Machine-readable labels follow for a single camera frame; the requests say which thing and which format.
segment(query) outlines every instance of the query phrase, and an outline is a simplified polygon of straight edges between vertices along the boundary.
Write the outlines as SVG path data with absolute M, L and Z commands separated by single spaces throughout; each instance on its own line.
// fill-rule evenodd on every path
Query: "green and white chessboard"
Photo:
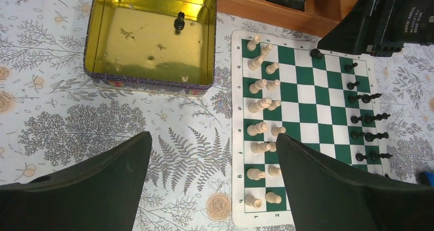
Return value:
M 247 43 L 255 35 L 261 37 L 261 43 L 254 51 L 249 51 Z M 258 57 L 260 49 L 266 44 L 273 44 L 273 49 L 265 58 L 262 67 L 251 71 L 248 62 Z M 366 142 L 362 137 L 357 140 L 350 137 L 351 131 L 374 134 L 384 132 L 381 121 L 372 124 L 353 124 L 350 121 L 351 116 L 380 113 L 378 100 L 368 104 L 361 100 L 355 103 L 348 101 L 349 95 L 376 93 L 373 59 L 370 56 L 347 56 L 326 51 L 322 51 L 323 59 L 312 59 L 310 50 L 315 47 L 307 41 L 267 34 L 245 31 L 234 31 L 232 34 L 232 218 L 237 226 L 293 223 L 282 177 L 271 177 L 267 173 L 269 166 L 279 167 L 277 153 L 256 154 L 251 150 L 253 143 L 276 141 L 277 137 L 271 134 L 273 127 L 283 126 L 286 134 L 293 138 L 361 170 L 381 175 L 390 172 L 387 160 L 359 162 L 355 158 L 356 153 L 385 153 L 385 139 Z M 273 62 L 278 62 L 280 67 L 269 75 L 265 68 Z M 343 69 L 345 65 L 354 62 L 358 63 L 358 66 L 350 73 Z M 259 79 L 279 79 L 280 88 L 272 92 L 264 88 L 256 94 L 250 93 L 249 86 Z M 355 81 L 361 84 L 349 90 L 346 84 Z M 248 105 L 263 97 L 281 100 L 281 106 L 274 111 L 265 109 L 250 113 Z M 262 121 L 269 127 L 267 132 L 256 136 L 247 134 L 249 125 Z M 266 178 L 250 180 L 247 178 L 247 170 L 251 168 L 266 172 Z M 280 195 L 282 202 L 266 202 L 267 192 Z M 246 206 L 244 200 L 247 195 L 261 199 L 261 208 Z

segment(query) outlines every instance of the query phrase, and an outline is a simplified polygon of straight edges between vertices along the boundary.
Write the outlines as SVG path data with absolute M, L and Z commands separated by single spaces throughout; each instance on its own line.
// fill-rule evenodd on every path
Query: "black chess piece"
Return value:
M 354 67 L 357 67 L 358 65 L 358 63 L 353 63 L 352 65 L 345 65 L 343 68 L 346 72 L 350 72 Z
M 353 90 L 354 87 L 359 86 L 359 85 L 360 85 L 360 82 L 359 82 L 359 81 L 357 81 L 357 82 L 349 82 L 349 83 L 346 84 L 346 87 L 347 87 L 349 90 Z
M 312 49 L 310 54 L 312 58 L 322 59 L 324 57 L 324 55 L 317 48 Z

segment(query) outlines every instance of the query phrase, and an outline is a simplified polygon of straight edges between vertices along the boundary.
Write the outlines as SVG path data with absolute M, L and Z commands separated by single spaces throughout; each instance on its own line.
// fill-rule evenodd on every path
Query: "white pawn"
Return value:
M 275 193 L 269 192 L 265 194 L 265 200 L 269 203 L 280 204 L 282 202 L 282 197 Z
M 262 206 L 262 201 L 260 199 L 253 197 L 250 194 L 246 196 L 246 199 L 244 201 L 246 202 L 247 206 L 253 207 L 255 209 L 258 209 Z
M 280 86 L 279 80 L 268 81 L 267 84 L 265 85 L 265 87 L 267 88 L 268 91 L 273 91 L 276 89 L 276 87 L 279 87 L 279 86 Z
M 263 109 L 268 108 L 271 105 L 271 102 L 272 101 L 269 98 L 262 98 L 255 103 L 251 103 L 249 105 L 249 112 L 257 113 L 259 111 L 262 111 Z
M 249 61 L 249 69 L 251 71 L 256 71 L 259 67 L 261 67 L 262 62 L 264 62 L 265 56 L 259 55 L 258 57 Z
M 267 108 L 270 111 L 276 110 L 276 108 L 280 107 L 282 105 L 282 102 L 280 100 L 274 100 L 271 102 L 271 105 Z
M 268 43 L 265 47 L 261 49 L 261 55 L 267 56 L 272 49 L 273 45 Z
M 272 63 L 271 65 L 267 66 L 265 68 L 265 72 L 267 72 L 267 74 L 271 75 L 273 74 L 277 69 L 279 69 L 279 63 Z
M 250 180 L 259 181 L 259 180 L 265 178 L 265 172 L 260 171 L 258 169 L 249 169 L 249 170 L 247 170 L 247 177 Z
M 250 125 L 247 127 L 247 134 L 255 136 L 260 133 L 264 133 L 268 130 L 268 125 L 265 122 L 260 122 L 256 125 Z
M 261 37 L 259 35 L 256 35 L 253 37 L 251 41 L 247 43 L 247 49 L 249 51 L 253 51 L 256 49 L 256 45 L 261 41 Z
M 265 88 L 266 85 L 267 85 L 267 80 L 265 79 L 258 80 L 254 84 L 250 85 L 249 91 L 252 94 L 256 94 L 259 92 L 259 90 Z
M 274 127 L 271 129 L 271 134 L 273 136 L 278 136 L 280 133 L 282 133 L 282 134 L 286 133 L 286 128 L 285 127 Z
M 264 153 L 271 150 L 271 146 L 267 143 L 254 143 L 252 145 L 252 152 L 253 153 Z
M 268 167 L 268 174 L 270 176 L 281 176 L 282 175 L 282 170 L 280 168 L 277 168 L 275 166 L 270 166 Z

